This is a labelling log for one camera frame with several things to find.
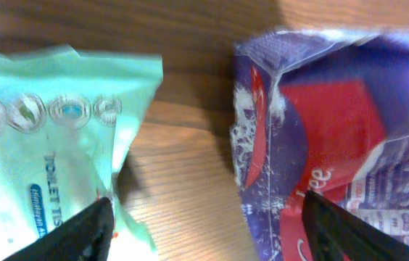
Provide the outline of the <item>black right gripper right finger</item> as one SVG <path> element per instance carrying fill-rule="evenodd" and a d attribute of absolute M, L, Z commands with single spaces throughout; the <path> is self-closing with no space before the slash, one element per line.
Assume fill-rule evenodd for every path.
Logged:
<path fill-rule="evenodd" d="M 409 260 L 408 245 L 375 229 L 314 191 L 306 193 L 302 222 L 315 261 Z"/>

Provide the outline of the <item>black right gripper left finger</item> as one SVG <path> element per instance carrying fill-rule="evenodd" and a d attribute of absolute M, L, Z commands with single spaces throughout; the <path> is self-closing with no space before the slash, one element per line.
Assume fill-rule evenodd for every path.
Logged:
<path fill-rule="evenodd" d="M 103 197 L 4 261 L 107 261 L 114 216 Z"/>

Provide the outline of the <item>green wipes packet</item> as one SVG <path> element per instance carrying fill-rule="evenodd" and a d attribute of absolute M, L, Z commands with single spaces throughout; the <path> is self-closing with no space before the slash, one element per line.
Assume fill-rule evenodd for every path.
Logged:
<path fill-rule="evenodd" d="M 0 54 L 0 260 L 107 198 L 109 260 L 156 260 L 116 178 L 163 79 L 159 55 L 69 46 Z"/>

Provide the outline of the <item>purple red snack pack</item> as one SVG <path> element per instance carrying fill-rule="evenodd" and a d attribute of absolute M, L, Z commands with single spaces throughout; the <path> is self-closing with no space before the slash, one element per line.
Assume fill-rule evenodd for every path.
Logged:
<path fill-rule="evenodd" d="M 261 260 L 310 260 L 314 191 L 409 246 L 409 33 L 276 30 L 237 44 L 230 139 Z"/>

